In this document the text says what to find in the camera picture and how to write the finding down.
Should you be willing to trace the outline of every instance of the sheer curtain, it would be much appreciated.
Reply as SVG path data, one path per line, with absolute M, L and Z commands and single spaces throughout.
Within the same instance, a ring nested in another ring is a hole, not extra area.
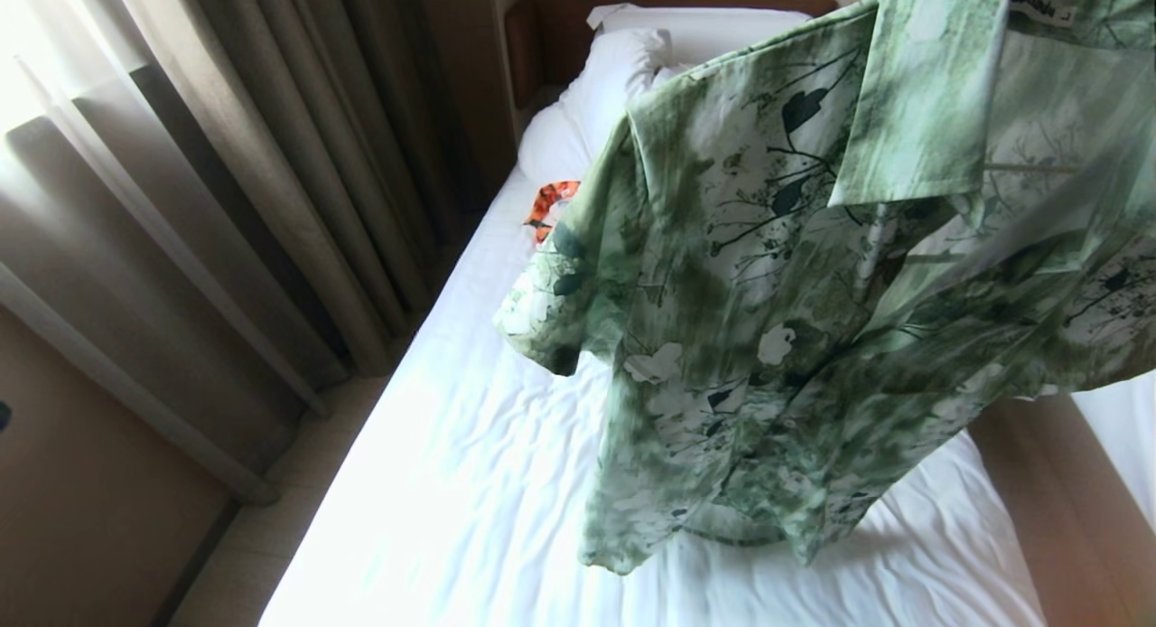
M 120 0 L 0 0 L 0 304 L 272 502 L 260 472 L 348 375 L 312 282 L 230 198 Z
M 387 371 L 480 186 L 422 2 L 123 1 L 358 370 Z

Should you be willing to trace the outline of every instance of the white bed sheet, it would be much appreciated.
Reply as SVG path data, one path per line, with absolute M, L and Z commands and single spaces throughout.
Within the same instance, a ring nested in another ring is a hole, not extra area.
M 369 418 L 262 627 L 1038 626 L 1015 532 L 962 434 L 800 567 L 679 536 L 628 577 L 578 565 L 602 364 L 555 377 L 489 320 L 532 252 L 516 169 Z

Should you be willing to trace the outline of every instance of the white pillow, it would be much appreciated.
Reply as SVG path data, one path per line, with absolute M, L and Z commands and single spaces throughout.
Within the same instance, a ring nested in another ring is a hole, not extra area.
M 674 62 L 703 64 L 773 38 L 812 19 L 795 10 L 756 8 L 640 8 L 631 2 L 596 6 L 586 23 L 609 34 L 631 27 L 670 32 Z
M 622 29 L 594 38 L 586 67 L 558 98 L 591 156 L 602 152 L 627 104 L 650 91 L 654 75 L 668 64 L 670 35 L 665 30 Z
M 670 64 L 670 66 L 660 68 L 658 71 L 658 74 L 654 75 L 653 89 L 662 87 L 662 84 L 665 84 L 669 79 L 673 79 L 673 76 L 682 74 L 682 72 L 688 72 L 690 71 L 690 68 L 694 67 L 695 67 L 694 64 L 680 62 L 680 64 Z
M 561 103 L 538 112 L 518 146 L 518 165 L 534 186 L 561 179 L 583 179 L 591 162 L 593 158 L 578 125 L 566 116 Z

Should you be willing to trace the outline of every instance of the shirt sleeve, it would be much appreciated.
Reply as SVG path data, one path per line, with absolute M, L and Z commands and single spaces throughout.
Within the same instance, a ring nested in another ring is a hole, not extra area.
M 650 214 L 629 118 L 618 121 L 562 221 L 494 318 L 510 345 L 570 376 L 583 351 L 609 361 L 622 338 Z

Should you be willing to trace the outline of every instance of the green floral shirt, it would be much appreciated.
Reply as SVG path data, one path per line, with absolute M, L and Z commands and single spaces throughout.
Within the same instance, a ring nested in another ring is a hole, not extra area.
M 1153 0 L 865 0 L 631 105 L 495 318 L 610 363 L 581 561 L 808 562 L 1002 396 L 1156 364 Z

